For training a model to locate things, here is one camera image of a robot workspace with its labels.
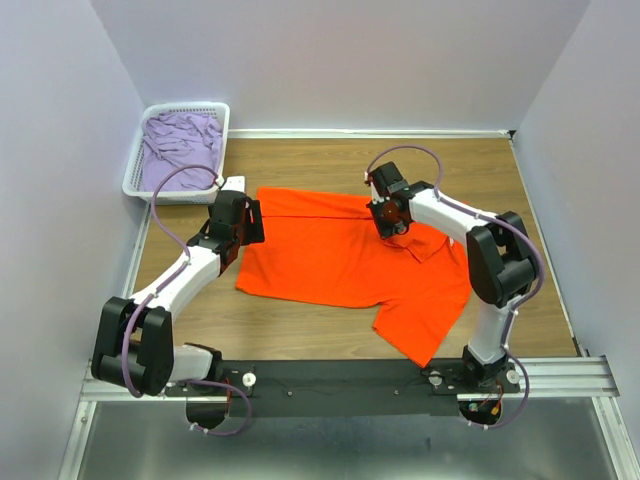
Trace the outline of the orange t-shirt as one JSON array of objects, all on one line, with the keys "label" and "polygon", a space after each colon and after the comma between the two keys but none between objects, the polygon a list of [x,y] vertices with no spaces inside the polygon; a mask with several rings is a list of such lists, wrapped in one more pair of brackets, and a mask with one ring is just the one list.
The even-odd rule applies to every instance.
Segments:
[{"label": "orange t-shirt", "polygon": [[261,187],[257,199],[265,240],[246,248],[238,290],[376,306],[374,331],[415,364],[431,361],[471,296],[460,242],[421,224],[383,239],[364,196]]}]

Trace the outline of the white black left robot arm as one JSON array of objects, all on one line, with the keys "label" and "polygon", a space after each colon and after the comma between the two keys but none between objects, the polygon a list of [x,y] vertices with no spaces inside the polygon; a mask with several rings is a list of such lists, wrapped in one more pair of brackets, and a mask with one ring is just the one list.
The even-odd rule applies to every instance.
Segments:
[{"label": "white black left robot arm", "polygon": [[188,383],[201,395],[222,381],[220,351],[176,345],[173,324],[199,292],[233,263],[244,246],[265,240],[260,201],[223,190],[208,206],[208,219],[184,242],[162,275],[129,298],[112,297],[102,308],[91,360],[94,379],[118,385],[134,397],[156,396],[169,383]]}]

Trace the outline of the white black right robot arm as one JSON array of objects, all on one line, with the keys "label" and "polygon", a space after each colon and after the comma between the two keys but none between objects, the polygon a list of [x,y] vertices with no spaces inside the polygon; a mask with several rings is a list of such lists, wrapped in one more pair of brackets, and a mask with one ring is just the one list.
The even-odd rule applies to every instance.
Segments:
[{"label": "white black right robot arm", "polygon": [[481,307],[474,335],[463,349],[460,379],[471,391],[485,390],[506,370],[517,311],[531,298],[531,287],[543,281],[543,260],[521,217],[472,208],[424,181],[411,184],[393,162],[366,171],[364,178],[372,192],[367,207],[381,237],[405,233],[417,223],[464,247],[469,282]]}]

